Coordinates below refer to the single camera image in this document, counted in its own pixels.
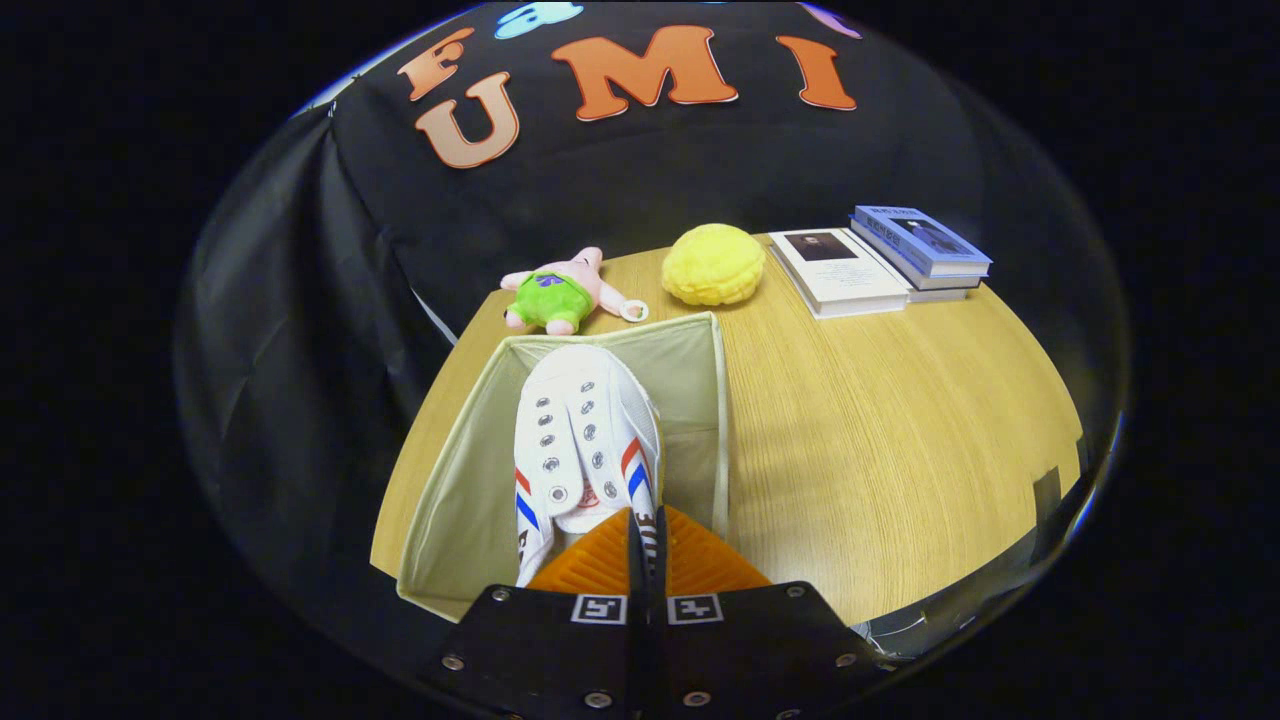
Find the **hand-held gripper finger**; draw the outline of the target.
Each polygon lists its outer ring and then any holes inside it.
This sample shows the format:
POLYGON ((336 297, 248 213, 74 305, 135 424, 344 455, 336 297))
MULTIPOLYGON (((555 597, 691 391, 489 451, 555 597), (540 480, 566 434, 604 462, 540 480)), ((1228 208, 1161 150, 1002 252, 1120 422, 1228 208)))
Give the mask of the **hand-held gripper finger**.
POLYGON ((627 510, 618 593, 492 584, 419 669, 419 687, 470 719, 632 719, 646 630, 639 536, 627 510))
POLYGON ((675 564, 692 546, 675 528, 701 525, 666 505, 659 527, 668 594, 655 610, 655 717, 835 719, 892 680, 892 660, 808 582, 676 591, 675 564))

